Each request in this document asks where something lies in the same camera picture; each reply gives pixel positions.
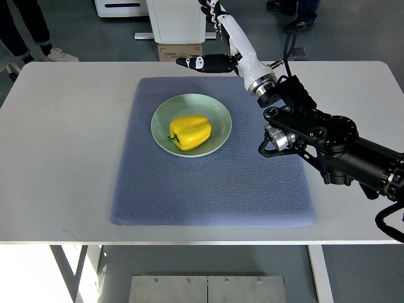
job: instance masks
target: white machine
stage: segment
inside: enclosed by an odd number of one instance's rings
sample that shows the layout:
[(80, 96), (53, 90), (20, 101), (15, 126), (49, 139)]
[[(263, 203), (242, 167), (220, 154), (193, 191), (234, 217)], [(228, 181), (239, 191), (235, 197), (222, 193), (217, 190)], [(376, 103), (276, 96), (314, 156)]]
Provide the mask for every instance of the white machine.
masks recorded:
[(148, 16), (146, 0), (94, 0), (101, 18)]

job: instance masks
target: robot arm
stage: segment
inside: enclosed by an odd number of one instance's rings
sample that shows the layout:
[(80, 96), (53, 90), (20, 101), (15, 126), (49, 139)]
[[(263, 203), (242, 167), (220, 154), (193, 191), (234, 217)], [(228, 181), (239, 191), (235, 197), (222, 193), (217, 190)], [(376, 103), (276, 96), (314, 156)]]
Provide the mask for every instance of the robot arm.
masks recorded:
[(258, 94), (259, 97), (266, 91), (266, 86), (274, 87), (276, 77), (272, 68), (257, 59), (253, 46), (233, 16), (229, 15), (217, 0), (199, 0), (199, 3), (207, 21), (213, 24), (229, 48), (230, 55), (178, 58), (177, 64), (202, 73), (229, 73), (236, 70), (237, 74), (243, 77), (246, 90)]
[[(377, 215), (376, 224), (384, 233), (404, 243), (404, 234), (384, 222), (388, 215), (404, 208), (404, 153), (360, 138), (355, 123), (347, 117), (317, 110), (317, 104), (298, 77), (290, 72), (287, 62), (290, 35), (283, 60), (264, 65), (258, 61), (241, 27), (217, 0), (199, 0), (199, 3), (206, 19), (229, 47), (230, 55), (180, 58), (177, 64), (203, 73), (238, 72), (244, 78), (245, 89), (257, 95), (260, 107), (267, 108), (264, 118), (268, 124), (258, 152), (264, 157), (298, 154), (319, 171), (325, 184), (349, 186), (356, 180), (369, 199), (387, 196), (396, 203)], [(280, 63), (285, 64), (287, 76), (277, 80), (273, 68)], [(271, 107), (280, 99), (286, 106)], [(266, 149), (269, 142), (275, 149)], [(306, 151), (307, 146), (315, 148), (316, 157)]]

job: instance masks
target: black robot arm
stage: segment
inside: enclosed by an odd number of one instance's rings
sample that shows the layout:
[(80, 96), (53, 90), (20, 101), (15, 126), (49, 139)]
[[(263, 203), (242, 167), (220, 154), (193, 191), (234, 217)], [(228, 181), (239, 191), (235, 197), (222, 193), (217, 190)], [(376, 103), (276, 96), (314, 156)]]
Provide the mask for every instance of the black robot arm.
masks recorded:
[[(404, 154), (359, 137), (351, 119), (317, 110), (301, 84), (299, 91), (281, 91), (278, 87), (276, 93), (284, 95), (288, 105), (264, 111), (268, 124), (258, 149), (260, 154), (265, 157), (297, 154), (319, 171), (325, 184), (349, 186), (356, 180), (369, 199), (386, 196), (395, 204), (376, 216), (376, 225), (385, 234), (404, 242), (404, 234), (384, 222), (388, 215), (404, 208)], [(269, 142), (275, 149), (266, 149)], [(306, 151), (307, 146), (316, 149), (315, 156)]]

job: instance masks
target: light green bowl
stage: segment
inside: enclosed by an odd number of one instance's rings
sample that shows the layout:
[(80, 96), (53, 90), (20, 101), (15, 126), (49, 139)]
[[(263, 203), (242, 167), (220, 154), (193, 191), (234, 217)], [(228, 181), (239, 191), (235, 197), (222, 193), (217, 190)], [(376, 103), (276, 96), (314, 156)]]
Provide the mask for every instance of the light green bowl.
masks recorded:
[[(170, 123), (185, 115), (203, 115), (212, 125), (210, 137), (194, 150), (182, 151), (170, 142)], [(168, 99), (155, 111), (151, 119), (151, 133), (164, 150), (180, 157), (201, 157), (220, 148), (232, 129), (232, 118), (226, 107), (218, 100), (197, 93), (188, 93)]]

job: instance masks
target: pepper stem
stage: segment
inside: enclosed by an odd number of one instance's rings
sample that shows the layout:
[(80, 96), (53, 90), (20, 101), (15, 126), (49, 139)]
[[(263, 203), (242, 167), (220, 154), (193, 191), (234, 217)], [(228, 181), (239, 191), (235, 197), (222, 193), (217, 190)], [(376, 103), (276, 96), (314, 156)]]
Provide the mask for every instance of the pepper stem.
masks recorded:
[(179, 142), (178, 137), (177, 137), (177, 134), (174, 134), (174, 137), (172, 137), (172, 138), (171, 138), (170, 136), (168, 136), (167, 139), (168, 139), (169, 141), (171, 141), (171, 142), (174, 142), (174, 141)]

